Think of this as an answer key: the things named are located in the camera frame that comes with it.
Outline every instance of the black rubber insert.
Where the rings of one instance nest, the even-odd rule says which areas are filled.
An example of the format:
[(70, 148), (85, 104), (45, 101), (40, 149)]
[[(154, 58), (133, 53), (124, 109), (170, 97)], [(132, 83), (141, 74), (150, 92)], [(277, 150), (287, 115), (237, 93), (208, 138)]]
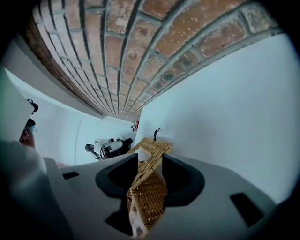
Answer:
[(165, 207), (189, 205), (204, 188), (204, 177), (199, 170), (168, 154), (163, 154), (162, 174), (168, 189)]
[(132, 236), (132, 228), (126, 194), (137, 174), (137, 162), (137, 154), (132, 154), (96, 175), (96, 184), (107, 196), (121, 199), (119, 211), (110, 215), (105, 222), (130, 236)]
[(263, 218), (263, 213), (255, 206), (255, 204), (244, 194), (237, 193), (230, 196), (231, 201), (238, 209), (239, 213), (245, 220), (248, 227), (253, 226)]
[(79, 176), (79, 173), (77, 173), (77, 172), (68, 172), (68, 173), (64, 173), (62, 176), (64, 177), (64, 179), (69, 179), (69, 178)]

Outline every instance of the brick ceiling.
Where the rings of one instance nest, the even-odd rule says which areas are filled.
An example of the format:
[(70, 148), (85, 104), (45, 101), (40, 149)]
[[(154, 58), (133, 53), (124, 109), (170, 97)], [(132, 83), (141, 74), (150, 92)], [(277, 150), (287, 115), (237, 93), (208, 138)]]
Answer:
[(189, 75), (280, 32), (261, 5), (242, 0), (42, 0), (22, 35), (86, 104), (138, 120)]

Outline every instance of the black slot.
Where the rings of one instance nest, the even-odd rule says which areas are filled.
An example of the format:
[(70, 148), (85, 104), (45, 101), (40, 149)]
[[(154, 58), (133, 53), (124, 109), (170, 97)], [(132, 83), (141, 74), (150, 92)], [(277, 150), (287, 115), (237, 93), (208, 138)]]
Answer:
[(187, 206), (202, 192), (205, 180), (202, 173), (168, 154), (163, 154), (163, 177), (168, 195), (165, 207)]
[(230, 199), (238, 209), (248, 227), (253, 226), (263, 218), (263, 213), (244, 193), (233, 194), (230, 196)]
[(68, 172), (68, 173), (64, 173), (62, 176), (64, 177), (64, 179), (69, 179), (69, 178), (79, 176), (79, 173), (77, 173), (77, 172)]

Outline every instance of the red brick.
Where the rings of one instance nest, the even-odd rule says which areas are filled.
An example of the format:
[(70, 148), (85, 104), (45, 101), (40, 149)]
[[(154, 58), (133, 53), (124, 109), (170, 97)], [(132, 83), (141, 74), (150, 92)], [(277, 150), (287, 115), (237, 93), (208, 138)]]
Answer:
[(139, 109), (143, 105), (144, 105), (143, 102), (137, 100), (136, 103), (132, 106), (132, 109), (137, 110), (137, 109)]
[(105, 108), (108, 109), (108, 106), (107, 106), (105, 98), (100, 96), (100, 100), (105, 105)]
[(44, 25), (48, 32), (55, 31), (51, 16), (50, 16), (50, 9), (48, 5), (48, 1), (42, 0), (41, 1), (41, 14), (43, 18)]
[(177, 77), (186, 73), (189, 69), (196, 66), (199, 63), (199, 59), (190, 50), (182, 54), (173, 65), (165, 71), (159, 81), (155, 84), (155, 88), (161, 90), (166, 85), (174, 81)]
[(108, 88), (114, 95), (118, 94), (118, 71), (108, 67)]
[(153, 87), (156, 88), (157, 90), (162, 90), (165, 86), (169, 85), (170, 82), (165, 81), (164, 79), (159, 79)]
[(75, 71), (75, 69), (73, 68), (73, 66), (71, 65), (70, 61), (67, 59), (63, 59), (62, 60), (63, 63), (65, 64), (66, 68), (69, 70), (69, 72), (72, 74), (72, 76), (78, 81), (78, 82), (82, 82), (81, 78), (79, 77), (79, 75), (77, 74), (77, 72)]
[(127, 95), (129, 91), (129, 86), (124, 84), (124, 83), (120, 83), (120, 93)]
[(113, 105), (110, 100), (107, 101), (107, 105), (108, 105), (108, 108), (109, 108), (110, 112), (112, 113), (112, 115), (115, 116), (115, 112), (113, 110)]
[(165, 61), (162, 59), (155, 56), (150, 56), (143, 66), (139, 77), (149, 82), (164, 64)]
[(66, 57), (65, 51), (60, 42), (60, 38), (56, 34), (51, 34), (50, 38), (51, 38), (53, 45), (55, 46), (55, 49), (56, 49), (56, 52), (58, 53), (58, 55), (61, 57)]
[(113, 106), (114, 107), (114, 112), (116, 114), (116, 118), (119, 117), (119, 111), (118, 111), (118, 107), (117, 106)]
[(142, 91), (144, 90), (144, 88), (146, 87), (146, 85), (147, 85), (147, 83), (140, 81), (140, 80), (136, 80), (134, 83), (133, 89), (131, 91), (129, 99), (131, 101), (136, 101), (137, 98), (142, 93)]
[(126, 96), (123, 95), (123, 94), (120, 94), (119, 95), (119, 103), (121, 106), (124, 106), (125, 105), (125, 102), (126, 102)]
[(123, 39), (114, 36), (106, 36), (105, 43), (107, 63), (112, 67), (118, 68), (120, 66)]
[(78, 57), (82, 60), (88, 60), (88, 55), (86, 53), (84, 40), (83, 40), (83, 33), (82, 32), (72, 32), (71, 33), (72, 40), (77, 51)]
[(135, 112), (135, 110), (131, 108), (129, 110), (129, 112), (127, 113), (127, 117), (130, 117), (134, 112)]
[(78, 82), (79, 85), (82, 87), (82, 89), (88, 94), (89, 90), (88, 88), (85, 86), (85, 83), (83, 81)]
[(139, 100), (142, 102), (147, 102), (150, 98), (152, 97), (152, 95), (144, 92), (140, 97)]
[(141, 117), (141, 111), (140, 110), (138, 110), (138, 111), (136, 111), (134, 114), (132, 114), (132, 118), (133, 118), (133, 120), (136, 120), (136, 121), (138, 121), (139, 119), (140, 119), (140, 117)]
[(98, 101), (99, 101), (99, 105), (100, 105), (103, 109), (105, 109), (106, 104), (104, 105), (104, 104), (102, 103), (102, 101), (100, 100), (100, 97), (99, 97)]
[(67, 56), (70, 58), (74, 67), (81, 68), (77, 60), (76, 53), (72, 47), (71, 40), (68, 36), (68, 31), (63, 14), (54, 15), (54, 22)]
[(93, 88), (99, 89), (98, 83), (94, 77), (93, 70), (90, 67), (90, 64), (88, 62), (83, 62), (83, 61), (81, 62), (81, 64), (82, 64), (82, 68), (85, 71), (85, 73), (88, 77), (88, 80), (92, 84)]
[(271, 19), (261, 5), (252, 5), (242, 10), (252, 33), (266, 31), (278, 24)]
[(126, 106), (124, 107), (124, 111), (128, 112), (128, 110), (129, 110), (130, 108), (131, 108), (131, 106), (126, 105)]
[(91, 86), (90, 83), (88, 82), (85, 82), (84, 83), (85, 86), (88, 88), (88, 90), (90, 91), (90, 93), (92, 94), (92, 96), (95, 98), (95, 100), (98, 102), (99, 101), (99, 97), (98, 95), (96, 94), (95, 90), (93, 89), (93, 87)]
[(51, 0), (52, 11), (62, 10), (62, 0)]
[(158, 26), (142, 19), (138, 20), (131, 34), (123, 67), (123, 82), (130, 85), (143, 55), (148, 49)]
[(98, 97), (103, 97), (102, 91), (95, 89), (95, 92), (97, 93)]
[(85, 7), (103, 7), (103, 0), (85, 0)]
[(136, 0), (111, 0), (107, 21), (107, 29), (109, 31), (126, 33), (135, 2)]
[(150, 87), (145, 92), (148, 93), (151, 96), (154, 96), (155, 94), (158, 93), (158, 90), (156, 88)]
[(34, 8), (32, 10), (32, 15), (33, 15), (34, 21), (36, 23), (40, 23), (42, 21), (42, 17), (38, 10), (38, 5), (34, 6)]
[(100, 41), (101, 14), (86, 13), (85, 25), (95, 73), (104, 75)]
[(146, 0), (142, 10), (160, 20), (163, 20), (178, 0)]
[(103, 76), (99, 76), (96, 74), (97, 77), (97, 81), (100, 85), (101, 88), (107, 88), (107, 83), (106, 83), (106, 79)]
[(65, 0), (66, 1), (66, 17), (70, 29), (81, 28), (79, 0)]
[(118, 101), (118, 96), (111, 94), (111, 97), (113, 101)]
[(71, 78), (71, 81), (83, 95), (86, 95), (86, 92), (83, 90), (83, 88), (73, 78)]
[(145, 106), (146, 106), (148, 103), (152, 102), (152, 101), (153, 101), (154, 99), (156, 99), (157, 97), (159, 97), (160, 95), (162, 95), (164, 92), (165, 92), (165, 91), (163, 90), (163, 91), (160, 91), (159, 93), (157, 93), (156, 95), (154, 95), (152, 98), (150, 98), (150, 99), (145, 103)]
[(210, 57), (228, 46), (241, 41), (246, 36), (243, 27), (237, 19), (225, 22), (209, 33), (196, 47), (203, 56)]
[(68, 69), (65, 66), (61, 66), (61, 70), (63, 71), (63, 73), (62, 73), (63, 75), (65, 73), (68, 76), (68, 78), (73, 78), (72, 75), (70, 74), (70, 72), (68, 71)]
[(89, 80), (88, 80), (88, 78), (86, 77), (84, 71), (83, 71), (82, 69), (76, 69), (76, 70), (77, 70), (77, 72), (78, 72), (80, 78), (82, 79), (82, 81), (84, 81), (85, 83), (88, 83)]
[(112, 105), (113, 105), (113, 107), (114, 107), (115, 109), (118, 110), (118, 105), (119, 105), (119, 103), (118, 103), (117, 101), (112, 101)]
[(110, 102), (110, 101), (111, 101), (111, 98), (110, 98), (110, 96), (109, 96), (109, 91), (108, 91), (108, 89), (102, 88), (101, 90), (102, 90), (102, 92), (103, 92), (104, 98), (107, 100), (107, 102)]
[(128, 101), (127, 101), (127, 104), (128, 104), (129, 106), (132, 106), (133, 103), (134, 103), (134, 101), (131, 101), (131, 100), (128, 100)]
[(61, 61), (61, 59), (60, 59), (60, 57), (58, 56), (58, 54), (57, 54), (55, 48), (54, 48), (53, 45), (52, 45), (52, 42), (51, 42), (51, 40), (50, 40), (50, 38), (49, 38), (49, 35), (48, 35), (48, 33), (47, 33), (47, 31), (46, 31), (44, 25), (43, 25), (42, 23), (40, 23), (40, 24), (37, 26), (37, 28), (38, 28), (38, 30), (39, 30), (41, 36), (42, 36), (42, 39), (43, 39), (45, 45), (47, 46), (47, 48), (48, 48), (50, 54), (51, 54), (52, 57), (54, 58), (54, 60), (57, 62), (57, 64), (58, 64), (59, 66), (61, 66), (61, 67), (64, 66), (63, 63), (62, 63), (62, 61)]
[(175, 54), (188, 40), (222, 14), (236, 8), (244, 0), (196, 0), (173, 21), (156, 50), (167, 57)]

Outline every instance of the white surface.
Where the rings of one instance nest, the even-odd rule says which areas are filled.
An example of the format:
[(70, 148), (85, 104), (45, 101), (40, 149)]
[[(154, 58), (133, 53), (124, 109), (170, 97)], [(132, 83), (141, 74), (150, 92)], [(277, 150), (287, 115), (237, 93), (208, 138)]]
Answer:
[(143, 149), (141, 148), (136, 150), (135, 153), (137, 153), (137, 158), (139, 162), (147, 161), (150, 158), (150, 156), (146, 152), (144, 152)]
[(300, 68), (287, 35), (236, 51), (143, 108), (135, 143), (173, 142), (173, 152), (234, 170), (275, 202), (299, 173)]
[[(19, 44), (23, 42), (21, 37), (18, 37), (16, 40), (18, 40)], [(40, 98), (60, 107), (69, 110), (77, 109), (80, 112), (97, 118), (103, 118), (102, 115), (81, 102), (80, 99), (50, 75), (29, 48), (26, 54), (17, 45), (16, 41), (12, 40), (2, 58), (1, 64), (13, 74), (9, 77), (15, 85), (29, 92), (33, 92), (33, 89), (36, 89), (37, 91), (34, 92), (35, 95), (39, 94)]]
[(23, 98), (0, 67), (0, 140), (19, 141), (32, 111), (32, 105)]
[(67, 165), (80, 165), (97, 161), (84, 149), (97, 138), (132, 137), (134, 141), (130, 122), (111, 117), (101, 120), (19, 91), (38, 104), (38, 111), (30, 118), (36, 122), (36, 150), (43, 157)]

